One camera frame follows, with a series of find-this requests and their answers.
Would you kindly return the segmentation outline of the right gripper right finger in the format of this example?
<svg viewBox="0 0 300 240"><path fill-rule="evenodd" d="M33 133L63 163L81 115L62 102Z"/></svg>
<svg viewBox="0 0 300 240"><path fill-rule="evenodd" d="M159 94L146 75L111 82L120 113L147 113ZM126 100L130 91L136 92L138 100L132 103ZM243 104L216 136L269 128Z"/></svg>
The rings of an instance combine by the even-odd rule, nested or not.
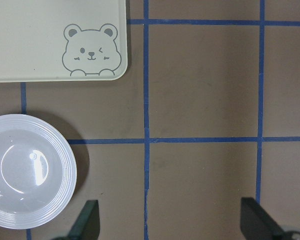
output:
<svg viewBox="0 0 300 240"><path fill-rule="evenodd" d="M240 231L246 240L300 240L300 231L283 230L252 197L240 200Z"/></svg>

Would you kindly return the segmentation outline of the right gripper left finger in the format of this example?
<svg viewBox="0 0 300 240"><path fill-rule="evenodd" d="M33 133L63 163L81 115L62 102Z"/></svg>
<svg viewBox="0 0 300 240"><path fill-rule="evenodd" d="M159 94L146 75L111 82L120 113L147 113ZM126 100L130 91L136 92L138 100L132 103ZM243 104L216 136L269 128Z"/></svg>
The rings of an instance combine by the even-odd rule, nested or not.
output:
<svg viewBox="0 0 300 240"><path fill-rule="evenodd" d="M75 223L65 236L54 240L97 240L100 235L100 210L98 200L87 200Z"/></svg>

